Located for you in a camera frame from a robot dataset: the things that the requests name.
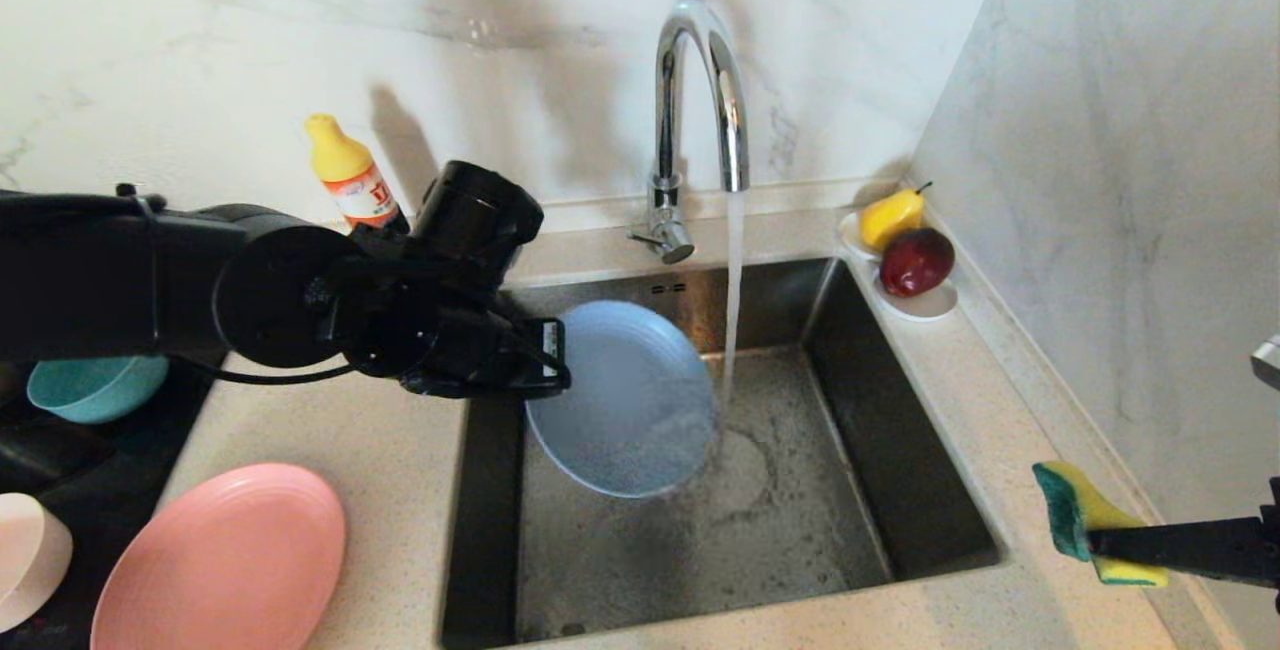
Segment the yellow green sponge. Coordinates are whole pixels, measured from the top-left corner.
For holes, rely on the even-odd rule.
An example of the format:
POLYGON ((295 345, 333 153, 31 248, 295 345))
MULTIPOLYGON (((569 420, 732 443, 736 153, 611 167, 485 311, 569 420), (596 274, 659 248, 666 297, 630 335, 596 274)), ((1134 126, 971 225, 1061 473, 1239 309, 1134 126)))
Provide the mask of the yellow green sponge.
POLYGON ((1041 462, 1033 464, 1032 472, 1043 494, 1051 539, 1060 554, 1092 564, 1103 585, 1155 589, 1169 585, 1165 568, 1101 557, 1091 550, 1091 531, 1134 530, 1144 527, 1144 522, 1115 507, 1070 463, 1041 462))

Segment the blue plate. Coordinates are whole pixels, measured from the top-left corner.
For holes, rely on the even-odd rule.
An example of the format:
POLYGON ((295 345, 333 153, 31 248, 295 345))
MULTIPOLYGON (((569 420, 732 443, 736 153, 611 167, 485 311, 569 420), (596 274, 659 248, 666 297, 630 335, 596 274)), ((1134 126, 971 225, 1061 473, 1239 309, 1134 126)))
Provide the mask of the blue plate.
POLYGON ((576 305, 561 319, 572 384, 525 404, 544 453, 612 498, 653 498, 692 480, 716 440, 718 408, 685 331, 617 299, 576 305))

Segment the dish soap bottle yellow cap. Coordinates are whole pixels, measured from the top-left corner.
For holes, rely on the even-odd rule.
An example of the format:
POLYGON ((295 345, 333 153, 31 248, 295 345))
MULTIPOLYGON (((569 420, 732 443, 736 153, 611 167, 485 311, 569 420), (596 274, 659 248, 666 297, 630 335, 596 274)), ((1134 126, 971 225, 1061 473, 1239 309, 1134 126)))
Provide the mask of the dish soap bottle yellow cap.
POLYGON ((372 154, 351 138, 330 114, 303 122, 311 168, 348 226, 375 226, 407 234, 410 225, 372 154))

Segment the chrome gooseneck faucet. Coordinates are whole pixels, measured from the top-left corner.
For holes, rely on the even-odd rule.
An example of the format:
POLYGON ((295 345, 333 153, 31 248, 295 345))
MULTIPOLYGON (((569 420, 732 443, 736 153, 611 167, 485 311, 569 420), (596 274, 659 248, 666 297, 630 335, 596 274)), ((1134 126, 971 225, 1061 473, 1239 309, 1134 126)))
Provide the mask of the chrome gooseneck faucet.
POLYGON ((684 47, 698 50, 710 86, 721 188, 744 194, 751 186, 746 86, 730 29, 707 0, 677 0, 662 26, 655 49, 655 162, 649 177, 646 232, 630 232, 662 264, 681 264, 695 252, 680 203, 682 179, 676 170, 681 129, 684 47))

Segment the teal bowl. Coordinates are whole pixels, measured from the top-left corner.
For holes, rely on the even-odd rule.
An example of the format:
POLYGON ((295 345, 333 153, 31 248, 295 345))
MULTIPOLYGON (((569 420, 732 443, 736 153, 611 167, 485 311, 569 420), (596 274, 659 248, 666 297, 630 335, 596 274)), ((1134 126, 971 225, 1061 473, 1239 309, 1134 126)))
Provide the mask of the teal bowl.
POLYGON ((140 409, 166 380, 165 357, 42 360, 26 386, 31 403, 77 425, 105 425, 140 409))

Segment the small light pink plate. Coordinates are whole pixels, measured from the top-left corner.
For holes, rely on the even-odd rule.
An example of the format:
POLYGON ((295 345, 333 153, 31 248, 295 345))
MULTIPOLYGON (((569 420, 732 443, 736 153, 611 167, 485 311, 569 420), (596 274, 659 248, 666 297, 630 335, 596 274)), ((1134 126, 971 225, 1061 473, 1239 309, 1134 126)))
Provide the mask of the small light pink plate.
POLYGON ((58 591, 74 551, 67 526, 40 500, 0 494, 0 633, 32 618, 58 591))

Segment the stainless steel sink basin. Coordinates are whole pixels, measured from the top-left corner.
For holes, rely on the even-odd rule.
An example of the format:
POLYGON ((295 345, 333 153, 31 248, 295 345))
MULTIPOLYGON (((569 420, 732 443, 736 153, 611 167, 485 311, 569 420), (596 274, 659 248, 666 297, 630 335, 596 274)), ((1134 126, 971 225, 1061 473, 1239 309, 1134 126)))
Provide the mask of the stainless steel sink basin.
POLYGON ((707 468, 655 499, 471 400, 440 641, 489 650, 995 566, 998 544, 847 264, 751 264, 707 468))

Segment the small white fruit dish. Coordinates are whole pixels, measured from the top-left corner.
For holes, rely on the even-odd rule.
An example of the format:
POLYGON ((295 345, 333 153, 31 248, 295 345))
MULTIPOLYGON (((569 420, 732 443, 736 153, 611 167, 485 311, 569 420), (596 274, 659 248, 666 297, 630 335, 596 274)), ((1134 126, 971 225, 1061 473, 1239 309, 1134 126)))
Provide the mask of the small white fruit dish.
POLYGON ((934 287, 922 296, 911 296, 911 298, 888 294, 879 275, 881 255, 861 241, 860 218, 861 212, 859 211, 849 212, 841 218, 837 235, 845 250, 854 255, 855 267, 870 278, 874 296, 888 313, 911 322, 933 322, 943 319, 957 307, 957 290, 950 280, 942 281, 940 287, 934 287))

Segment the black glass cooktop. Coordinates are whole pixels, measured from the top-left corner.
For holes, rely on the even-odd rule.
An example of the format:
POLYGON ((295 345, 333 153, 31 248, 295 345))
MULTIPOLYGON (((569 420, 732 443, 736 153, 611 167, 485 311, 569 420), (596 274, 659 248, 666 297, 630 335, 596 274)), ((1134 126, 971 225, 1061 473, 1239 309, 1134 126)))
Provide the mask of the black glass cooktop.
POLYGON ((155 512, 211 386, 193 369, 170 369, 147 403, 105 425, 59 418, 24 392, 0 406, 0 494, 36 498, 73 541, 55 594, 0 633, 0 650, 90 650, 105 583, 155 512))

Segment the dark red apple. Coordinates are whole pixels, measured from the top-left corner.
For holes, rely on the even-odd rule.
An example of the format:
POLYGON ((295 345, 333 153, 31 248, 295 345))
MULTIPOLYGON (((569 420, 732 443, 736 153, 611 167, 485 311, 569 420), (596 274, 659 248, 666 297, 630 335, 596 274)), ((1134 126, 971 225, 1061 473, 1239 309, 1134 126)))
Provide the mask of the dark red apple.
POLYGON ((955 246, 942 232, 929 226, 904 232, 882 255, 879 284, 890 296, 922 296, 951 275, 955 261, 955 246))

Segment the yellow pear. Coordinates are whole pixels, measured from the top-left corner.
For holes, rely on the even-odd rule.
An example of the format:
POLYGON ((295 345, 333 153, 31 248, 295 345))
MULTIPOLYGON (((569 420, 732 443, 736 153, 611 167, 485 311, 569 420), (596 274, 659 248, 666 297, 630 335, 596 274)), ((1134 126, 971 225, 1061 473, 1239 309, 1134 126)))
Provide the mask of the yellow pear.
POLYGON ((896 235, 920 229, 925 209, 924 189, 931 186, 932 180, 919 188, 899 189, 863 209, 859 218, 859 237, 863 243, 873 252, 883 252, 896 235))

